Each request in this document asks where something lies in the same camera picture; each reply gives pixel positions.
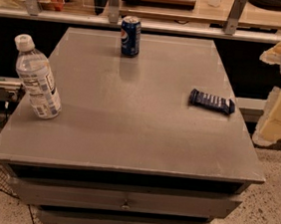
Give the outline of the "blue rxbar blueberry wrapper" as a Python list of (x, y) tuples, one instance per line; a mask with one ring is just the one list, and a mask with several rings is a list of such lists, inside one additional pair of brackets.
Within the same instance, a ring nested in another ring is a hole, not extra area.
[(188, 102), (191, 106), (199, 106), (209, 111), (220, 112), (226, 115), (235, 112), (235, 103), (233, 100), (200, 92), (198, 89), (193, 89), (190, 92)]

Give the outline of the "clear plastic water bottle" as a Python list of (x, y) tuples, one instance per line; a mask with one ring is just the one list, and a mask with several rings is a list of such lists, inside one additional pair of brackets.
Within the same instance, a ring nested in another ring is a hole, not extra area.
[(32, 37), (20, 34), (15, 37), (18, 49), (17, 74), (30, 99), (30, 105), (39, 118), (56, 117), (62, 110), (50, 62), (44, 53), (35, 48)]

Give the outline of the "blue pepsi can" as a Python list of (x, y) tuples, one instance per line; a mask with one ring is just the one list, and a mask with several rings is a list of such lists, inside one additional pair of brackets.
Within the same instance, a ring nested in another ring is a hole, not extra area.
[(141, 20), (137, 16), (126, 16), (122, 21), (121, 52), (128, 57), (139, 53), (141, 40)]

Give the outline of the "grey drawer cabinet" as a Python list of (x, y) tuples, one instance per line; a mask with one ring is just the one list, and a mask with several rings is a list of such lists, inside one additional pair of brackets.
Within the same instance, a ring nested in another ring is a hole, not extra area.
[[(44, 120), (27, 100), (0, 133), (12, 176), (240, 197), (265, 179), (239, 112), (191, 106), (193, 89), (233, 90), (210, 40), (142, 35), (136, 57), (117, 31), (71, 28), (50, 57), (62, 112)], [(209, 223), (216, 219), (35, 205), (69, 211)]]

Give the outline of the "upper grey drawer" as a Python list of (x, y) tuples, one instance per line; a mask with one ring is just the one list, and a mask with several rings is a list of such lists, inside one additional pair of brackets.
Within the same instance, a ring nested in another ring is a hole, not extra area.
[(26, 203), (182, 217), (227, 217), (238, 196), (203, 191), (167, 190), (61, 179), (11, 177), (13, 191)]

